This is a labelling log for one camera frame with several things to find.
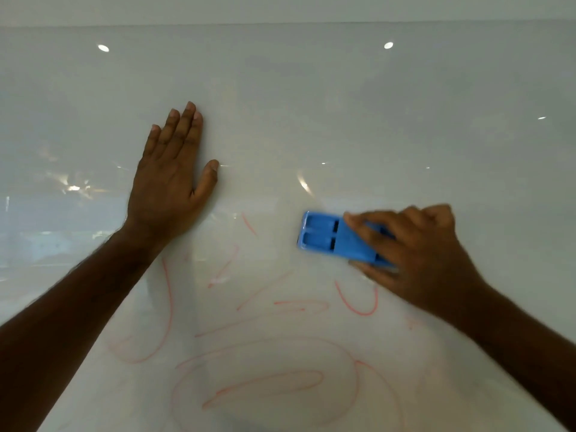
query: finger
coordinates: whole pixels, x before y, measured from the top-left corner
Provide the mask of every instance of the finger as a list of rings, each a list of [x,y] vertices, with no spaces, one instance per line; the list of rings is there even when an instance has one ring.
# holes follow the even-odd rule
[[[430,217],[416,206],[408,206],[406,209],[401,211],[400,214],[408,218],[419,229],[425,229],[433,224]]]
[[[440,227],[454,227],[456,224],[452,207],[448,203],[425,207],[422,213],[428,215]]]
[[[353,215],[360,222],[370,222],[385,225],[386,228],[398,239],[398,241],[409,244],[417,232],[416,226],[406,217],[394,211],[373,211],[363,214]]]
[[[380,256],[388,259],[394,265],[401,265],[404,256],[404,247],[398,241],[381,234],[366,225],[362,219],[354,218],[352,215],[344,214],[346,224],[356,234],[373,248]]]
[[[170,139],[172,139],[172,135],[174,134],[174,130],[176,130],[178,121],[180,121],[180,112],[178,112],[176,109],[172,109],[168,114],[164,128],[160,132],[158,143],[156,144],[156,148],[154,149],[152,157],[159,158],[162,156],[164,150],[166,149],[166,145],[170,142]]]
[[[351,266],[361,271],[364,276],[372,281],[382,285],[383,287],[393,290],[398,280],[398,274],[392,273],[385,268],[374,267],[373,265],[366,264],[365,262],[349,261]]]
[[[189,101],[186,104],[186,108],[182,112],[182,116],[180,117],[180,121],[178,121],[172,138],[166,145],[166,150],[164,150],[162,158],[174,159],[176,156],[178,156],[178,153],[184,144],[184,139],[188,136],[188,131],[190,130],[190,124],[192,123],[192,116],[194,115],[194,112],[196,112],[196,106],[194,103]]]
[[[144,146],[144,153],[142,154],[143,158],[150,156],[152,152],[154,152],[159,136],[160,136],[160,127],[155,124],[152,124],[152,129],[150,129],[148,139],[146,140],[146,145]]]
[[[196,164],[203,128],[204,118],[200,112],[196,111],[192,117],[192,124],[188,131],[188,136],[184,139],[184,145],[178,154],[178,160],[184,166],[189,167],[190,170],[193,170]]]
[[[220,163],[217,160],[208,162],[202,170],[200,181],[192,197],[198,201],[200,207],[203,207],[212,195],[212,191],[218,182],[218,167]]]

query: glossy whiteboard surface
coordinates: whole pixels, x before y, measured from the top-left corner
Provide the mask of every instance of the glossy whiteboard surface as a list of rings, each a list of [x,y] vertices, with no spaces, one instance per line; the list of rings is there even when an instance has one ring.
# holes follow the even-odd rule
[[[122,224],[171,107],[196,102],[202,165],[222,164],[41,430],[562,430],[470,341],[296,239],[305,210],[452,203],[486,278],[574,340],[575,34],[1,30],[0,320]]]

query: person's left arm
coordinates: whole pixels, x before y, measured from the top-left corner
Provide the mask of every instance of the person's left arm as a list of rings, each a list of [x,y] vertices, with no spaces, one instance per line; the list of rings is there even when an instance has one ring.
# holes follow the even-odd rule
[[[122,228],[52,289],[0,327],[0,421],[34,432],[122,300],[162,249],[197,219],[217,181],[218,161],[192,176],[202,116],[189,102],[152,126]]]

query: forearm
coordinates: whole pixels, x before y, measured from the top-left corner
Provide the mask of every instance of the forearm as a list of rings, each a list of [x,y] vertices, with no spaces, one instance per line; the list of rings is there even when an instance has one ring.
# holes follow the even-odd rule
[[[117,232],[0,327],[3,430],[37,430],[158,251]]]
[[[476,291],[454,326],[559,422],[576,431],[576,346],[494,289],[483,286]]]

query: person's left hand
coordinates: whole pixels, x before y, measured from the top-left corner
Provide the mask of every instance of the person's left hand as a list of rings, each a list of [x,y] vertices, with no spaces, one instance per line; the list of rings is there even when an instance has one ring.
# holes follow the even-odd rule
[[[216,186],[219,166],[217,160],[208,162],[194,184],[202,126],[202,114],[190,101],[182,116],[170,111],[163,129],[152,126],[120,229],[123,236],[159,252],[198,218]]]

